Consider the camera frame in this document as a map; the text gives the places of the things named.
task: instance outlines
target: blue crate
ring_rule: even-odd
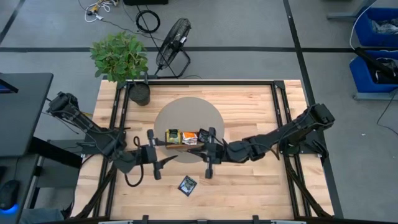
[[[373,31],[371,20],[385,21],[398,18],[398,9],[370,8],[357,21],[356,35],[363,46],[398,47],[398,35],[378,34]]]
[[[366,51],[374,58],[393,58],[398,59],[398,52],[386,52],[386,51],[375,51],[368,50]],[[373,82],[371,74],[369,72],[368,66],[366,62],[360,58],[356,57],[349,64],[351,69],[351,73],[353,74],[353,78],[355,81],[356,89],[360,93],[389,93],[392,90],[398,88],[396,84],[376,84]]]

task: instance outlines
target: black desk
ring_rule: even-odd
[[[18,89],[18,93],[0,94],[0,166],[7,167],[0,187],[14,178],[15,168],[21,184],[17,211],[4,214],[0,210],[0,223],[18,222],[39,156],[77,169],[81,166],[80,156],[33,137],[52,78],[51,73],[0,74],[0,79]]]

